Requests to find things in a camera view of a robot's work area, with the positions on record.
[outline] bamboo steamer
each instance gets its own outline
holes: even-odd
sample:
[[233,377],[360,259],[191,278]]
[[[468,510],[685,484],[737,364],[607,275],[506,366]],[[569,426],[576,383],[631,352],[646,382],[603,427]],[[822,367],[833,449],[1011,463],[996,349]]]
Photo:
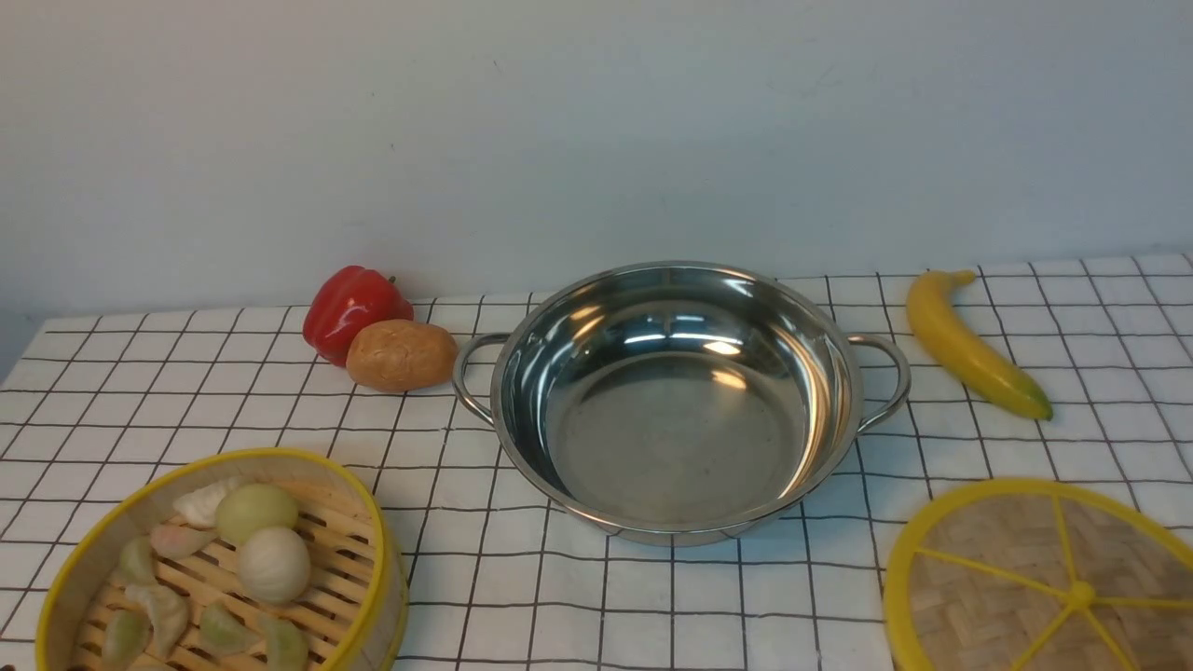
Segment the bamboo steamer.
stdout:
[[187,597],[191,626],[168,659],[149,651],[135,663],[167,663],[179,671],[265,671],[264,641],[246,653],[215,658],[198,645],[203,608],[223,603],[260,634],[261,611],[293,622],[310,648],[308,670],[388,671],[407,617],[402,554],[369,490],[341,466],[289,449],[218,455],[150,482],[112,510],[70,554],[54,580],[37,629],[39,671],[100,671],[104,628],[116,609],[132,608],[113,580],[120,548],[162,522],[181,522],[178,497],[231,475],[288,490],[298,501],[295,529],[311,556],[311,584],[293,603],[276,608],[241,593],[235,550],[216,541],[179,561],[157,558],[159,583]]

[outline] white wall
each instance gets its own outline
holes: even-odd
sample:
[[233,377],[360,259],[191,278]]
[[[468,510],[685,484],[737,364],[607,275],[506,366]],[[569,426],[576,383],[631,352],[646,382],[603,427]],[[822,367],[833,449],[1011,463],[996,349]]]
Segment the white wall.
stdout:
[[6,0],[0,308],[1193,246],[1188,0]]
[[0,382],[24,353],[39,324],[26,315],[0,309]]

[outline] table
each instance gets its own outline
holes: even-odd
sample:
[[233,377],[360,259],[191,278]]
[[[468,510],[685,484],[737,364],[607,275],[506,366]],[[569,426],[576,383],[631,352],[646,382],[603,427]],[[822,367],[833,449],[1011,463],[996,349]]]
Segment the table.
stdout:
[[[655,548],[549,506],[447,387],[356,387],[315,359],[304,307],[52,319],[0,387],[0,664],[33,667],[39,609],[82,535],[124,497],[216,453],[288,445],[372,488],[412,571],[404,670],[892,669],[886,554],[931,498],[1000,475],[1075,482],[1193,542],[1193,261],[987,266],[964,318],[1047,390],[1049,423],[975,399],[902,307],[914,275],[784,281],[846,331],[894,338],[909,406],[859,438],[802,505],[736,541]],[[514,327],[546,294],[418,304],[459,339]],[[486,393],[496,351],[468,384]],[[858,352],[867,404],[894,386]]]

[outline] metal bowl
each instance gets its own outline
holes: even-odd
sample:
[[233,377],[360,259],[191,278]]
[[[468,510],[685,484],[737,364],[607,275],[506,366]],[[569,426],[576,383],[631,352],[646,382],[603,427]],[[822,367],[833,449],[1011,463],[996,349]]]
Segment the metal bowl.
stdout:
[[[505,343],[486,408],[471,353]],[[895,361],[894,396],[863,418],[851,345]],[[460,401],[564,509],[610,534],[692,546],[734,537],[811,491],[854,435],[907,399],[891,343],[845,336],[771,279],[703,263],[620,267],[548,298],[456,359]]]

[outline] bamboo steamer lid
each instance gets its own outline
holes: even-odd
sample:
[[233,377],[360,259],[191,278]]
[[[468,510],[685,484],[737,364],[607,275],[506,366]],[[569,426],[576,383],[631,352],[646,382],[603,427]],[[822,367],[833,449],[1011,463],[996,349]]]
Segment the bamboo steamer lid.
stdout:
[[1193,669],[1193,549],[1059,482],[929,504],[895,543],[884,608],[904,671]]

